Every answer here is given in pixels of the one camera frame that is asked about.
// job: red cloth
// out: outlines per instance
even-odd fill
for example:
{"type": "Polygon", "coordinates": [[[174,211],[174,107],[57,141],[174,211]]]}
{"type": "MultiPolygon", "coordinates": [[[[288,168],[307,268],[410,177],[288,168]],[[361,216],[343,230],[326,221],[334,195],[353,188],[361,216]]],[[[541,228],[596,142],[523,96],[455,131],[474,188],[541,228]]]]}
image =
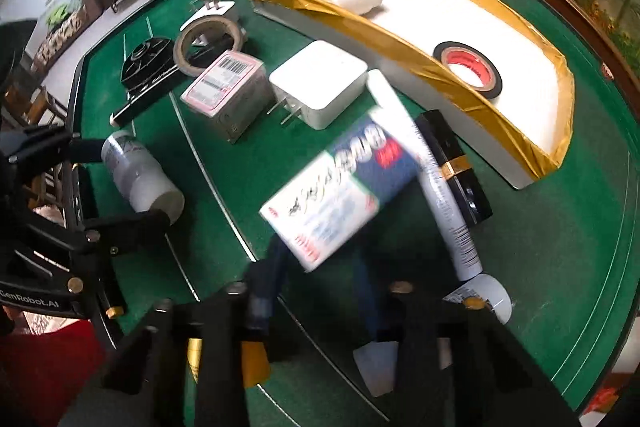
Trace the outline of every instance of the red cloth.
{"type": "Polygon", "coordinates": [[[20,408],[40,427],[56,427],[104,360],[89,321],[44,335],[0,337],[0,364],[20,408]]]}

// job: tile floor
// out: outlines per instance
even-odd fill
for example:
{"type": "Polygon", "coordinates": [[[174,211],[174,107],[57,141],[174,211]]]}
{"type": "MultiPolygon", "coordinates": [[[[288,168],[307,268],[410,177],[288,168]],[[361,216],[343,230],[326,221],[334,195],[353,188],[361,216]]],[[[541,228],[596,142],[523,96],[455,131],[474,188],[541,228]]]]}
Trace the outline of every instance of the tile floor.
{"type": "Polygon", "coordinates": [[[151,0],[122,0],[118,12],[107,9],[80,35],[51,67],[42,85],[61,102],[67,104],[78,62],[107,33],[151,0]]]}

